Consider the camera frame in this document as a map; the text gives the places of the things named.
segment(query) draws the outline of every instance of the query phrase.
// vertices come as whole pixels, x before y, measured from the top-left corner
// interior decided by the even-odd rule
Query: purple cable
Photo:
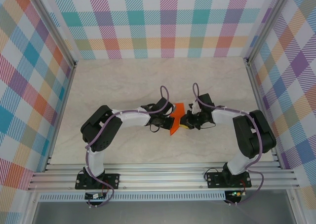
[[[257,157],[256,160],[254,160],[253,162],[251,162],[251,163],[249,163],[248,165],[245,166],[245,170],[247,170],[248,167],[252,166],[253,164],[257,163],[257,162],[260,160],[261,156],[262,156],[262,149],[263,149],[263,148],[262,148],[261,135],[260,135],[258,126],[256,125],[256,122],[254,121],[254,119],[253,119],[248,113],[243,112],[243,111],[239,111],[239,110],[235,110],[235,109],[230,109],[230,108],[225,108],[225,107],[214,107],[214,106],[211,106],[211,105],[208,105],[208,104],[202,102],[202,101],[198,98],[198,94],[197,94],[196,91],[195,91],[195,86],[197,87],[197,91],[198,91],[198,94],[199,94],[199,88],[198,88],[198,84],[197,84],[196,82],[193,83],[193,86],[192,86],[193,94],[194,94],[194,96],[196,97],[196,100],[197,100],[198,102],[200,102],[202,105],[204,105],[204,106],[206,106],[206,107],[210,107],[210,108],[212,108],[212,109],[217,109],[217,110],[222,110],[222,111],[229,111],[229,112],[240,113],[240,114],[243,114],[243,115],[245,115],[245,116],[247,116],[247,117],[249,118],[249,120],[250,120],[251,123],[253,124],[253,127],[255,128],[256,133],[257,133],[257,136],[258,136],[258,141],[259,141],[259,155],[258,155],[258,157]],[[259,190],[261,189],[261,187],[262,187],[262,185],[263,185],[263,182],[264,182],[264,180],[265,180],[263,174],[262,174],[261,172],[259,172],[259,171],[250,171],[250,170],[248,170],[248,172],[260,174],[261,177],[262,177],[262,180],[261,180],[261,183],[260,183],[258,189],[254,192],[254,194],[253,194],[250,198],[248,198],[248,199],[246,199],[246,200],[244,200],[244,201],[241,201],[239,204],[246,203],[246,202],[248,202],[249,200],[251,200],[251,199],[259,192]]]
[[[90,167],[89,167],[89,159],[88,159],[90,147],[98,140],[98,138],[99,138],[100,135],[102,134],[103,130],[105,129],[105,127],[107,126],[107,124],[109,123],[109,121],[110,121],[113,117],[115,117],[115,116],[117,116],[117,115],[119,115],[119,114],[124,114],[124,113],[129,113],[129,112],[138,112],[138,113],[142,113],[142,114],[154,114],[154,113],[159,113],[159,112],[161,112],[161,111],[167,106],[167,104],[168,104],[168,102],[169,102],[169,92],[168,92],[168,89],[167,89],[165,86],[163,86],[163,85],[160,86],[160,95],[161,95],[161,97],[163,97],[163,95],[162,95],[162,89],[165,89],[165,91],[166,91],[166,93],[167,93],[167,101],[166,101],[166,103],[163,105],[163,107],[162,107],[161,109],[159,109],[159,110],[157,110],[157,111],[154,111],[154,112],[143,112],[143,111],[139,111],[139,110],[125,110],[125,111],[121,111],[121,112],[114,113],[113,115],[111,115],[111,116],[107,119],[107,121],[105,121],[105,123],[103,124],[103,126],[102,126],[102,128],[100,129],[99,133],[95,136],[95,138],[94,138],[87,146],[85,146],[85,148],[87,149],[87,152],[86,152],[86,154],[85,154],[85,163],[86,163],[87,171],[88,171],[89,175],[90,175],[93,179],[95,179],[96,181],[100,182],[101,184],[107,186],[108,188],[110,188],[110,189],[112,190],[111,196],[110,196],[107,200],[105,200],[104,202],[102,202],[100,205],[95,205],[95,206],[93,206],[93,205],[90,204],[90,200],[88,200],[88,204],[89,204],[90,207],[94,207],[94,208],[101,207],[101,206],[107,204],[107,203],[113,198],[113,196],[114,196],[114,188],[113,188],[110,184],[108,184],[108,183],[106,183],[106,182],[104,182],[104,181],[98,179],[97,177],[95,177],[95,176],[92,174],[91,170],[90,170]]]

